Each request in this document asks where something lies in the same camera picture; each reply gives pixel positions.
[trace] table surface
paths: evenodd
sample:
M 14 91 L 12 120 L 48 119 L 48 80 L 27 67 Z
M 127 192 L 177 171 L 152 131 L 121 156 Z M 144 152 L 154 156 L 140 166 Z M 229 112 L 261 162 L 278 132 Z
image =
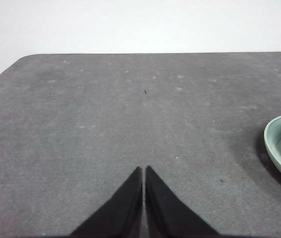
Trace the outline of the table surface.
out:
M 0 75 L 0 238 L 69 234 L 147 165 L 220 233 L 281 237 L 279 115 L 281 53 L 21 58 Z

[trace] white wall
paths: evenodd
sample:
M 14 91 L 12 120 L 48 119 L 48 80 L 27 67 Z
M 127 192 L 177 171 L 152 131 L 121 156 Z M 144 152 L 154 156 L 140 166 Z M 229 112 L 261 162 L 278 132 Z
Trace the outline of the white wall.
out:
M 36 53 L 281 51 L 281 0 L 0 0 L 0 73 Z

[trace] gray table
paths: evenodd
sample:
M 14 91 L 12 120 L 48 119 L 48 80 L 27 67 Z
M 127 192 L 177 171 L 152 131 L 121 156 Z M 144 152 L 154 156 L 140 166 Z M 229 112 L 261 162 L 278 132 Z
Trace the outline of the gray table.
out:
M 281 53 L 21 58 L 0 75 L 0 238 L 68 234 L 149 164 L 220 233 L 281 237 L 279 115 Z

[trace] plate rim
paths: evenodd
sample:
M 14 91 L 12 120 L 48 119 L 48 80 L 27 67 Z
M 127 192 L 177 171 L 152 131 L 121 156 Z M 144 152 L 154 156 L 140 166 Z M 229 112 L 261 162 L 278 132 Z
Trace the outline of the plate rim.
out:
M 274 163 L 274 165 L 276 166 L 276 168 L 281 172 L 281 162 L 280 159 L 276 158 L 275 155 L 273 155 L 273 153 L 271 152 L 271 146 L 268 144 L 268 129 L 269 127 L 272 125 L 272 123 L 274 123 L 275 121 L 281 119 L 281 116 L 278 116 L 277 118 L 272 119 L 265 127 L 264 129 L 264 143 L 265 143 L 265 147 L 266 150 L 269 154 L 270 159 L 272 160 L 272 162 Z

